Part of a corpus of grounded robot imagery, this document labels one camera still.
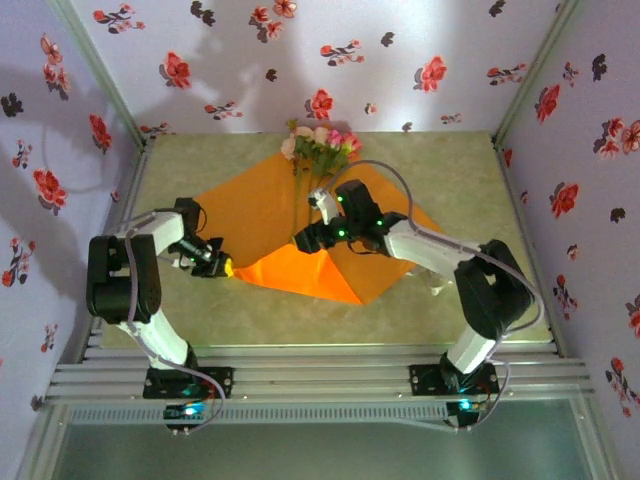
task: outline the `flower bouquet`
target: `flower bouquet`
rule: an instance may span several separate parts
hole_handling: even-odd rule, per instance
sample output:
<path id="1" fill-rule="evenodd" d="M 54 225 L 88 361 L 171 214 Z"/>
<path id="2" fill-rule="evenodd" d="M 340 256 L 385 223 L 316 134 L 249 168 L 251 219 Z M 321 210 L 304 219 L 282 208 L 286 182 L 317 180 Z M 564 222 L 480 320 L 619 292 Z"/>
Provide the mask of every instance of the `flower bouquet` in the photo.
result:
<path id="1" fill-rule="evenodd" d="M 296 120 L 291 120 L 288 127 L 291 133 L 282 142 L 280 152 L 292 162 L 296 182 L 293 236 L 297 232 L 298 204 L 307 203 L 307 196 L 313 189 L 328 182 L 349 160 L 355 159 L 362 143 L 353 132 L 341 133 L 326 126 L 312 130 L 298 126 Z"/>

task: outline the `black bracket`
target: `black bracket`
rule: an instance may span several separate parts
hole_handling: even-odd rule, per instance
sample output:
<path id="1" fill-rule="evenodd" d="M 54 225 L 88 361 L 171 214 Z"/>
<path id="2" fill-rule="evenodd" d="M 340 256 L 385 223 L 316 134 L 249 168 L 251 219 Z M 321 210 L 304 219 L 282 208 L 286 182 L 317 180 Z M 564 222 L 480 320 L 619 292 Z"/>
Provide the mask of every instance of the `black bracket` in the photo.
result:
<path id="1" fill-rule="evenodd" d="M 440 364 L 410 365 L 409 382 L 413 396 L 482 395 L 500 391 L 496 369 L 491 363 L 483 363 L 470 374 L 456 390 L 445 382 Z"/>
<path id="2" fill-rule="evenodd" d="M 233 368 L 231 367 L 197 367 L 195 370 L 212 377 L 220 384 L 225 397 L 230 397 L 233 390 Z M 185 400 L 200 401 L 211 394 L 220 398 L 217 390 L 211 390 L 200 377 L 187 375 L 178 370 L 147 370 L 142 397 L 153 400 Z"/>

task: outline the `enclosure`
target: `enclosure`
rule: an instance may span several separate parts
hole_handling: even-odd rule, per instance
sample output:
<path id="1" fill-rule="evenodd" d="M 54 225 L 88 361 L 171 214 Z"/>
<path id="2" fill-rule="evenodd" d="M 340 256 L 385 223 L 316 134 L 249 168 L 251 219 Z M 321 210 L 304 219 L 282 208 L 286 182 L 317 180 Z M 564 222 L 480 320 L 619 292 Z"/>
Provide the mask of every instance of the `enclosure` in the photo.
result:
<path id="1" fill-rule="evenodd" d="M 634 7 L 10 0 L 4 477 L 174 478 L 188 462 L 203 478 L 633 478 L 639 57 L 619 38 Z M 478 431 L 422 428 L 463 398 L 412 387 L 410 366 L 437 364 L 467 325 L 452 279 L 359 242 L 322 257 L 325 276 L 295 276 L 291 236 L 321 219 L 306 196 L 342 158 L 305 164 L 304 127 L 336 132 L 344 162 L 395 168 L 422 225 L 504 241 L 539 289 L 545 318 L 496 352 L 511 375 L 496 366 L 504 396 Z M 407 214 L 391 173 L 349 175 Z M 199 365 L 234 369 L 224 413 L 187 443 L 163 425 L 166 402 L 143 398 L 147 357 L 85 301 L 91 238 L 183 197 L 234 271 L 158 265 L 162 309 Z M 487 463 L 492 442 L 508 460 Z"/>

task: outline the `wire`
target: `wire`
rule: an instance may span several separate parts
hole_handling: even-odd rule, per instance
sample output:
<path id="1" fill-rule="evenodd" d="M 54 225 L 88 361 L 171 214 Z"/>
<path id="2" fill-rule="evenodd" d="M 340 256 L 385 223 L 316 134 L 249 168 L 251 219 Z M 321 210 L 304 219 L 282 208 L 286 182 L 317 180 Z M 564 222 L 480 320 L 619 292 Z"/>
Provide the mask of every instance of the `wire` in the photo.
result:
<path id="1" fill-rule="evenodd" d="M 417 235 L 420 235 L 421 237 L 427 238 L 427 239 L 429 239 L 431 241 L 434 241 L 436 243 L 439 243 L 441 245 L 449 247 L 449 248 L 451 248 L 453 250 L 456 250 L 458 252 L 464 252 L 464 253 L 468 253 L 469 255 L 474 255 L 474 256 L 476 256 L 478 258 L 481 258 L 485 262 L 491 263 L 491 264 L 495 265 L 496 267 L 501 268 L 502 270 L 507 272 L 509 275 L 514 277 L 516 280 L 518 280 L 520 283 L 522 283 L 529 290 L 531 295 L 533 296 L 534 301 L 538 306 L 538 312 L 537 312 L 535 318 L 533 320 L 530 320 L 529 322 L 523 324 L 523 325 L 519 325 L 517 327 L 512 327 L 512 328 L 508 329 L 502 335 L 502 337 L 500 339 L 498 339 L 498 341 L 496 341 L 496 344 L 494 345 L 492 350 L 487 355 L 487 357 L 486 357 L 487 359 L 491 358 L 491 355 L 493 355 L 493 353 L 498 349 L 498 347 L 500 346 L 502 341 L 505 340 L 507 337 L 509 337 L 510 335 L 512 335 L 512 334 L 514 334 L 516 332 L 520 332 L 522 330 L 530 328 L 533 325 L 537 324 L 540 320 L 542 320 L 542 318 L 544 317 L 544 313 L 545 313 L 545 308 L 544 308 L 544 302 L 542 300 L 542 295 L 540 295 L 540 293 L 538 292 L 538 289 L 536 287 L 534 287 L 533 284 L 531 284 L 531 282 L 529 282 L 529 280 L 527 280 L 524 275 L 522 275 L 517 270 L 511 268 L 509 265 L 506 265 L 505 263 L 501 262 L 500 260 L 485 254 L 484 252 L 481 252 L 478 249 L 471 248 L 471 247 L 468 247 L 468 246 L 462 244 L 460 241 L 458 241 L 455 238 L 448 237 L 446 235 L 442 235 L 440 233 L 436 233 L 436 232 L 433 232 L 433 231 L 425 230 L 425 229 L 423 229 L 422 227 L 420 227 L 419 225 L 417 225 L 415 223 L 415 221 L 413 220 L 413 204 L 414 204 L 414 201 L 413 201 L 413 196 L 411 195 L 411 189 L 409 188 L 409 185 L 407 184 L 406 180 L 402 177 L 402 175 L 400 175 L 400 173 L 395 168 L 393 168 L 392 166 L 387 165 L 386 163 L 381 162 L 379 160 L 357 160 L 355 162 L 348 163 L 347 165 L 342 167 L 342 169 L 340 169 L 331 178 L 331 180 L 329 180 L 327 185 L 324 187 L 324 190 L 329 192 L 331 190 L 331 188 L 335 185 L 335 183 L 338 181 L 338 178 L 340 178 L 340 176 L 342 176 L 342 174 L 344 174 L 344 172 L 346 172 L 350 168 L 355 167 L 356 165 L 361 165 L 361 164 L 371 164 L 371 165 L 377 165 L 377 166 L 386 168 L 387 170 L 389 170 L 400 181 L 400 183 L 402 184 L 402 187 L 404 188 L 405 194 L 407 195 L 407 200 L 409 201 L 407 221 L 409 222 L 409 226 L 411 227 L 411 229 Z"/>
<path id="2" fill-rule="evenodd" d="M 498 392 L 498 395 L 496 396 L 496 399 L 493 401 L 493 403 L 489 407 L 489 410 L 487 410 L 487 413 L 482 415 L 480 417 L 480 419 L 476 423 L 474 423 L 473 425 L 469 425 L 467 427 L 467 431 L 471 431 L 471 430 L 473 430 L 475 428 L 478 428 L 480 425 L 482 425 L 484 422 L 487 421 L 487 419 L 495 411 L 496 406 L 498 405 L 498 402 L 500 401 L 500 399 L 502 398 L 502 395 L 504 394 L 504 392 L 507 389 L 507 385 L 509 385 L 509 380 L 511 379 L 511 367 L 509 366 L 509 364 L 507 362 L 502 361 L 502 360 L 493 360 L 493 362 L 497 363 L 498 365 L 504 365 L 505 368 L 507 369 L 507 374 L 504 377 L 504 382 L 502 383 L 502 388 L 500 388 L 500 391 Z"/>
<path id="3" fill-rule="evenodd" d="M 196 233 L 200 233 L 202 230 L 204 230 L 204 227 L 207 226 L 207 222 L 209 221 L 209 218 L 207 217 L 207 211 L 204 208 L 200 207 L 200 212 L 204 213 L 204 223 L 198 230 L 196 230 Z"/>
<path id="4" fill-rule="evenodd" d="M 204 427 L 208 426 L 211 422 L 213 422 L 213 420 L 215 420 L 222 413 L 224 409 L 225 400 L 226 400 L 224 389 L 214 378 L 210 377 L 209 375 L 202 372 L 198 372 L 197 370 L 193 370 L 191 368 L 187 368 L 183 365 L 178 365 L 177 363 L 171 362 L 157 355 L 144 343 L 144 340 L 139 336 L 138 329 L 133 323 L 133 319 L 136 314 L 136 308 L 138 305 L 138 268 L 136 266 L 136 259 L 133 254 L 133 248 L 131 247 L 131 237 L 133 236 L 133 234 L 137 232 L 139 225 L 140 223 L 132 227 L 126 233 L 124 238 L 124 247 L 127 252 L 127 257 L 129 260 L 129 270 L 130 270 L 130 277 L 131 277 L 131 303 L 129 305 L 129 314 L 127 315 L 127 326 L 129 327 L 129 330 L 131 331 L 133 338 L 138 342 L 138 345 L 140 346 L 142 351 L 150 359 L 156 360 L 169 368 L 186 373 L 187 375 L 193 375 L 193 376 L 199 377 L 203 379 L 205 382 L 207 382 L 208 384 L 210 384 L 211 386 L 213 386 L 220 394 L 220 406 L 218 407 L 218 410 L 215 413 L 213 413 L 211 417 L 209 417 L 203 423 L 201 423 L 200 425 L 198 425 L 197 427 L 189 431 L 189 433 L 195 433 L 198 430 L 201 430 Z"/>

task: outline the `gray cable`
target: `gray cable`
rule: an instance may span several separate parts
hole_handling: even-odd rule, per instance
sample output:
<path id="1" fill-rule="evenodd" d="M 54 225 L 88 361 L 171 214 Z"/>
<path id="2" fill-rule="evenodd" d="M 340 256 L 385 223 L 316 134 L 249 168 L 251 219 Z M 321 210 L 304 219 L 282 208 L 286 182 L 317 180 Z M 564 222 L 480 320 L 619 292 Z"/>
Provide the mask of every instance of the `gray cable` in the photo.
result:
<path id="1" fill-rule="evenodd" d="M 138 342 L 138 345 L 140 346 L 140 348 L 142 349 L 142 351 L 151 359 L 155 359 L 157 361 L 159 361 L 160 363 L 166 365 L 169 368 L 172 368 L 174 370 L 179 370 L 183 373 L 186 373 L 188 375 L 193 375 L 196 377 L 200 377 L 201 379 L 203 379 L 205 382 L 209 383 L 210 385 L 213 385 L 215 387 L 215 389 L 218 391 L 218 393 L 220 394 L 220 406 L 218 407 L 218 410 L 213 413 L 211 415 L 211 417 L 209 417 L 206 421 L 204 421 L 203 423 L 201 423 L 200 425 L 198 425 L 197 427 L 193 428 L 192 430 L 188 431 L 188 433 L 195 433 L 198 430 L 206 427 L 207 425 L 209 425 L 211 422 L 213 422 L 213 420 L 215 420 L 221 413 L 222 410 L 224 409 L 224 402 L 225 402 L 225 394 L 224 394 L 224 389 L 222 388 L 222 386 L 212 377 L 210 377 L 207 374 L 204 374 L 202 372 L 198 372 L 197 370 L 192 370 L 190 368 L 186 368 L 183 365 L 178 365 L 177 363 L 174 362 L 170 362 L 169 360 L 166 360 L 162 357 L 160 357 L 159 355 L 157 355 L 155 352 L 153 352 L 145 343 L 144 340 L 142 340 L 142 338 L 140 338 L 137 333 L 138 333 L 138 329 L 136 328 L 135 324 L 133 323 L 133 319 L 135 317 L 136 314 L 136 307 L 138 305 L 138 268 L 136 266 L 136 259 L 135 256 L 133 255 L 133 248 L 131 247 L 131 237 L 133 236 L 133 234 L 135 234 L 135 232 L 137 231 L 137 225 L 132 227 L 127 234 L 125 235 L 124 238 L 124 248 L 127 251 L 127 257 L 129 259 L 129 270 L 130 270 L 130 276 L 131 276 L 131 303 L 129 305 L 129 314 L 127 316 L 127 326 L 129 327 L 129 330 L 131 331 L 131 334 L 133 336 L 133 338 Z"/>
<path id="2" fill-rule="evenodd" d="M 344 167 L 342 167 L 342 169 L 340 169 L 338 171 L 338 173 L 335 174 L 335 176 L 333 176 L 333 178 L 331 178 L 331 180 L 329 180 L 329 183 L 327 183 L 327 185 L 324 187 L 324 190 L 329 192 L 331 190 L 331 188 L 336 184 L 336 182 L 338 181 L 338 178 L 340 178 L 340 176 L 342 176 L 342 174 L 344 172 L 346 172 L 348 169 L 355 167 L 356 165 L 361 165 L 361 164 L 371 164 L 371 165 L 378 165 L 380 167 L 386 168 L 387 170 L 389 170 L 402 184 L 402 187 L 404 188 L 405 194 L 407 195 L 407 200 L 409 201 L 409 207 L 408 207 L 408 214 L 407 214 L 407 221 L 409 222 L 409 226 L 411 227 L 411 229 L 418 235 L 420 235 L 421 237 L 425 237 L 429 240 L 432 240 L 436 243 L 440 243 L 441 245 L 444 245 L 446 247 L 449 247 L 453 250 L 456 250 L 458 252 L 464 252 L 464 253 L 468 253 L 469 255 L 475 255 L 481 259 L 483 259 L 484 261 L 491 263 L 493 265 L 495 265 L 498 268 L 501 268 L 502 270 L 504 270 L 505 272 L 507 272 L 509 275 L 511 275 L 512 277 L 514 277 L 516 280 L 518 280 L 519 282 L 521 282 L 531 293 L 531 295 L 534 298 L 535 303 L 538 306 L 538 313 L 536 314 L 535 318 L 533 320 L 530 320 L 529 322 L 523 324 L 523 325 L 519 325 L 517 327 L 512 327 L 510 329 L 508 329 L 505 334 L 502 336 L 502 338 L 500 338 L 497 342 L 496 345 L 494 346 L 494 348 L 492 349 L 492 351 L 490 352 L 490 354 L 487 356 L 487 358 L 490 358 L 491 354 L 493 354 L 493 352 L 495 350 L 497 350 L 498 346 L 500 345 L 500 343 L 506 339 L 507 337 L 509 337 L 510 335 L 512 335 L 513 333 L 525 330 L 529 327 L 532 327 L 533 325 L 537 324 L 540 320 L 542 320 L 542 318 L 544 317 L 544 302 L 542 300 L 542 295 L 540 295 L 540 293 L 538 292 L 538 289 L 535 288 L 533 286 L 533 284 L 531 284 L 531 282 L 529 282 L 529 280 L 527 280 L 525 278 L 524 275 L 522 275 L 520 272 L 518 272 L 517 270 L 514 270 L 513 268 L 511 268 L 509 265 L 504 264 L 503 262 L 501 262 L 500 260 L 497 260 L 489 255 L 484 254 L 483 252 L 475 249 L 475 248 L 471 248 L 468 247 L 466 245 L 463 245 L 462 243 L 460 243 L 457 239 L 455 238 L 451 238 L 451 237 L 447 237 L 446 235 L 441 235 L 438 234 L 436 232 L 432 232 L 432 231 L 428 231 L 425 230 L 423 228 L 421 228 L 419 225 L 417 225 L 415 223 L 415 221 L 413 220 L 413 196 L 411 195 L 411 189 L 409 188 L 409 185 L 407 184 L 407 182 L 405 181 L 405 179 L 402 177 L 402 175 L 400 175 L 400 173 L 393 168 L 390 165 L 387 165 L 384 162 L 381 162 L 379 160 L 358 160 L 352 163 L 348 163 L 347 165 L 345 165 Z"/>

